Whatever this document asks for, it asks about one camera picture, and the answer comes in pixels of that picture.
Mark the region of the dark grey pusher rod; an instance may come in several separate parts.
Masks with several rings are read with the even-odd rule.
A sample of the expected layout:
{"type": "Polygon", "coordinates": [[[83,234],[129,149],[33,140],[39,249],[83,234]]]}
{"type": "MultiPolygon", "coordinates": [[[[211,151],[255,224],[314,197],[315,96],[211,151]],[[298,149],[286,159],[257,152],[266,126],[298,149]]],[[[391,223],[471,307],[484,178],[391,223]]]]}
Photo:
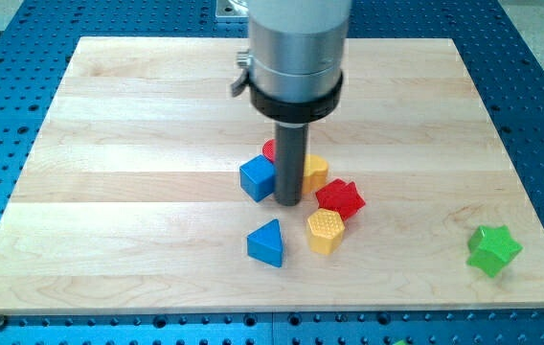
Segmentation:
{"type": "Polygon", "coordinates": [[[295,206],[302,198],[308,125],[275,124],[275,192],[283,206],[295,206]]]}

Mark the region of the black clamp ring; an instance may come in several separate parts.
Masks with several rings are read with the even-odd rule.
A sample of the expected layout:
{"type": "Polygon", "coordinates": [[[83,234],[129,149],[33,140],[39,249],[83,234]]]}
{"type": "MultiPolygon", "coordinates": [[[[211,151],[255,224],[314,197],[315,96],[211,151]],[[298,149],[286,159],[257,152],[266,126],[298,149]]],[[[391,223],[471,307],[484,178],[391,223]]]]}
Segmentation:
{"type": "Polygon", "coordinates": [[[339,104],[344,75],[328,94],[303,103],[288,103],[264,94],[252,81],[248,81],[250,102],[262,115],[282,123],[308,124],[327,117],[339,104]]]}

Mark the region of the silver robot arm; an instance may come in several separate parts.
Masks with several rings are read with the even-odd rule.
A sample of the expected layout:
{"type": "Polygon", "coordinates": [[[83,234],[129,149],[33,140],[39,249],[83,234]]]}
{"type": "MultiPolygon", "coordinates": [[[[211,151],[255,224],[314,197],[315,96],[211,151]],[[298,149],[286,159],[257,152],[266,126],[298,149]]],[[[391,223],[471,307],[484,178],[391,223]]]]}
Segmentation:
{"type": "Polygon", "coordinates": [[[276,201],[302,198],[308,126],[339,104],[342,58],[351,0],[252,0],[249,47],[237,54],[234,97],[249,90],[251,105],[275,122],[276,201]]]}

